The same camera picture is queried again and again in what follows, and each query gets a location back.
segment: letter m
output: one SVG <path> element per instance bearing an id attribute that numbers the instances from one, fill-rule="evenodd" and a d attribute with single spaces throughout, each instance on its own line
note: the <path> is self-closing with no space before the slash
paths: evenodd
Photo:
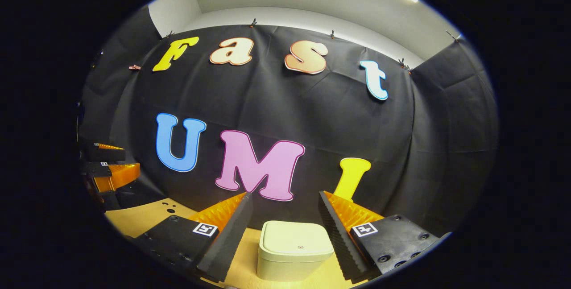
<path id="1" fill-rule="evenodd" d="M 235 181 L 237 171 L 247 192 L 254 191 L 268 177 L 265 187 L 260 190 L 261 196 L 277 201 L 294 198 L 290 192 L 291 179 L 298 158 L 306 151 L 303 145 L 287 140 L 278 141 L 258 161 L 249 136 L 244 132 L 226 130 L 220 134 L 220 138 L 226 144 L 226 150 L 221 177 L 216 179 L 217 186 L 232 191 L 240 189 Z"/>

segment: wooden table surface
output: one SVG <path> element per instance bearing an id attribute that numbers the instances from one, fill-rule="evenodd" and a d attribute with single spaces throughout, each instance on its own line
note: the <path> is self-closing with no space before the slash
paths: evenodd
<path id="1" fill-rule="evenodd" d="M 173 209 L 175 212 L 167 212 L 167 209 Z M 107 211 L 105 215 L 120 233 L 136 238 L 172 214 L 188 218 L 194 213 L 196 213 L 195 210 L 167 198 L 138 207 Z M 353 285 L 351 281 L 346 281 L 343 278 L 335 254 L 320 265 L 304 281 L 276 282 L 262 280 L 256 276 L 257 248 L 260 242 L 260 234 L 261 230 L 246 228 L 224 283 L 202 280 L 222 288 L 231 285 L 240 289 L 348 289 L 366 282 L 363 281 Z"/>

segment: black fabric backdrop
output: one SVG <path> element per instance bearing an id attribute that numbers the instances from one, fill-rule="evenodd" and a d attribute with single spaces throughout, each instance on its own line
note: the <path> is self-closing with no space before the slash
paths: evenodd
<path id="1" fill-rule="evenodd" d="M 148 11 L 128 23 L 148 23 Z M 199 37 L 165 71 L 151 69 L 170 43 Z M 221 41 L 248 37 L 255 45 L 243 66 L 213 65 L 209 55 Z M 138 36 L 131 41 L 140 41 Z M 327 67 L 316 75 L 288 70 L 284 58 L 295 41 L 323 43 Z M 353 200 L 383 215 L 403 214 L 441 236 L 453 230 L 475 203 L 491 168 L 497 143 L 496 104 L 487 74 L 465 41 L 452 43 L 412 71 L 376 51 L 328 35 L 271 25 L 228 25 L 177 33 L 146 45 L 138 72 L 124 71 L 140 61 L 143 49 L 122 64 L 100 61 L 106 76 L 93 72 L 85 94 L 82 135 L 125 147 L 141 163 L 141 181 L 165 196 L 202 210 L 243 192 L 215 185 L 224 157 L 223 130 L 246 132 L 258 159 L 278 140 L 306 148 L 298 159 L 289 202 L 269 200 L 254 191 L 250 227 L 267 220 L 321 224 L 318 192 L 333 192 L 341 177 L 339 161 L 361 157 L 372 166 Z M 359 61 L 379 64 L 389 98 L 380 101 L 367 90 Z M 104 113 L 94 112 L 106 105 Z M 198 161 L 187 173 L 173 171 L 155 151 L 157 114 L 179 119 L 172 153 L 182 157 L 185 118 L 207 123 L 200 134 Z M 92 125 L 88 123 L 105 123 Z"/>

